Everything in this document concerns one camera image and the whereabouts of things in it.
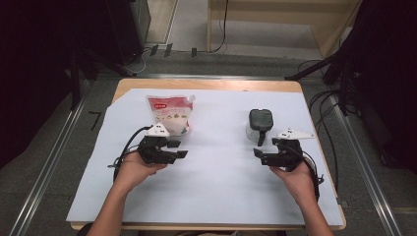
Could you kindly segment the metal floor rail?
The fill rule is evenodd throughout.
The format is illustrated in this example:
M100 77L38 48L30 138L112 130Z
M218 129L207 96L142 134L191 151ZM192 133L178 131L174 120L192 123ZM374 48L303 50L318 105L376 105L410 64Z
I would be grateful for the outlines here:
M192 79L192 80L239 80L239 81L285 81L283 77L230 76L230 75L183 75L183 74L144 74L137 79Z
M70 111L66 118L63 128L61 129L57 140L55 141L49 155L39 175L34 182L33 187L27 196L22 209L15 221L15 224L8 236L25 236L30 226L31 220L37 211L41 199L47 189L53 172L61 158L62 152L71 137L74 127L82 113L85 105L85 98L82 97L80 102Z
M336 100L333 96L329 100L332 105L335 105L334 113L337 117L337 121L342 127L344 135L348 140L350 148L353 152L353 159L358 166L361 177L365 183L374 208L380 218L387 236L402 236L401 230L397 224L392 209L382 188L379 185L376 176L374 175L365 152L360 146L359 140L354 133L349 118L345 116L337 107Z

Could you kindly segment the person's right hand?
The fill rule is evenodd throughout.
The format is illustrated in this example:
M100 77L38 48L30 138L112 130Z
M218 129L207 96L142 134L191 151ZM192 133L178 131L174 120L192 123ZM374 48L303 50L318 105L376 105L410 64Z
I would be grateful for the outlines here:
M285 187L299 207L309 206L317 202L310 169L305 163L299 164L290 172L286 172L279 167L271 167L270 170L284 182Z

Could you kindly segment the light wooden furniture frame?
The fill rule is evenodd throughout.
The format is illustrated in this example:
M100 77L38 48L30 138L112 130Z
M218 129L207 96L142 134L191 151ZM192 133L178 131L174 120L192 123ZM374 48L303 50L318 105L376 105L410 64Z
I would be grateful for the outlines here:
M321 54L327 58L345 30L355 22L363 0L207 0L207 51L211 22L277 23L309 26Z

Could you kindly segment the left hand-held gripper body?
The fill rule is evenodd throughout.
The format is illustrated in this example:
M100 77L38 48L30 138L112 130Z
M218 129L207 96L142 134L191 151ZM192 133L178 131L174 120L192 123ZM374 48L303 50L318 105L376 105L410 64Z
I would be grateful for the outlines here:
M169 141L175 141L170 140L169 137L169 132L161 123L155 124L146 131L138 146L138 152L146 164L173 164L175 162L176 159L171 157L174 152L163 150Z

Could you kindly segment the dark curtain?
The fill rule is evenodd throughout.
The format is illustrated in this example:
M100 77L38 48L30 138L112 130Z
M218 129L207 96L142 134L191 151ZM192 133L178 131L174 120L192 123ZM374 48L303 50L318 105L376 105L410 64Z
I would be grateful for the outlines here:
M52 1L0 0L0 168L70 92L68 60Z
M417 0L362 0L347 41L355 101L382 162L417 174Z

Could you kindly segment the person's left hand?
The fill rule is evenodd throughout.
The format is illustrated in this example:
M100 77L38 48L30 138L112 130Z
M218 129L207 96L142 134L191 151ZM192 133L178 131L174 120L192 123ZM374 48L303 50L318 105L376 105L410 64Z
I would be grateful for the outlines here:
M146 164L138 153L128 154L119 168L111 190L118 195L128 195L149 176L166 167L166 164Z

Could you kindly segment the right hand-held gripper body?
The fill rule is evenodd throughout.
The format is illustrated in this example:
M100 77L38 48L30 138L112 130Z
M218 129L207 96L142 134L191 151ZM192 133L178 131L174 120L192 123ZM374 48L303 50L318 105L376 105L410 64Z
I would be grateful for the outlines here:
M285 167L292 171L303 160L303 150L301 149L300 141L305 139L312 139L315 135L288 128L272 138L272 144L277 147L277 157L273 159L273 166Z

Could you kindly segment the black metal stand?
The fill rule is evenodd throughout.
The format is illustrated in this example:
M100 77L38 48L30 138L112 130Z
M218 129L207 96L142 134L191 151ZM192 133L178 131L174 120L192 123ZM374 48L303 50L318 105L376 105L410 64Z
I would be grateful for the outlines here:
M70 59L72 110L82 103L82 99L87 95L93 82L98 78L99 70L95 66L96 63L103 65L122 77L135 76L135 73L110 62L91 49L75 47Z
M328 66L327 71L323 75L323 81L326 85L333 85L337 78L341 79L338 107L344 116L347 115L347 94L349 80L354 77L354 57L358 52L360 45L360 34L352 31L343 41L340 48L331 54L328 58L298 72L293 76L285 77L286 81L298 82L313 72L321 70Z

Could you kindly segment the clear jar with black lid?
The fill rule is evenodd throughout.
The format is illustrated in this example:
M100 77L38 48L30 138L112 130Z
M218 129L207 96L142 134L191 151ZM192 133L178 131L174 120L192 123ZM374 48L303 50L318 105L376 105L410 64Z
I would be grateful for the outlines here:
M272 113L268 109L252 109L249 112L246 125L246 136L261 147L267 137L267 133L273 127Z

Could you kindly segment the black cabinet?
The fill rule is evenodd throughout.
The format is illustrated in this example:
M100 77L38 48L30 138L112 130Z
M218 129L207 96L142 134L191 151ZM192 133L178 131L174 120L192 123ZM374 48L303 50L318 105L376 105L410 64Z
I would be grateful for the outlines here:
M120 65L143 53L151 22L148 0L83 0L81 8L86 48Z

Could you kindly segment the red white spout pouch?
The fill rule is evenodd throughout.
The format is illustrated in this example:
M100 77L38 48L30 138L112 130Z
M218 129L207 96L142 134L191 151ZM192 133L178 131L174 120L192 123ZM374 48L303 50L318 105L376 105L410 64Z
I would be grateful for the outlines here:
M185 136L191 131L189 119L195 99L194 95L147 96L155 122L161 123L171 137Z

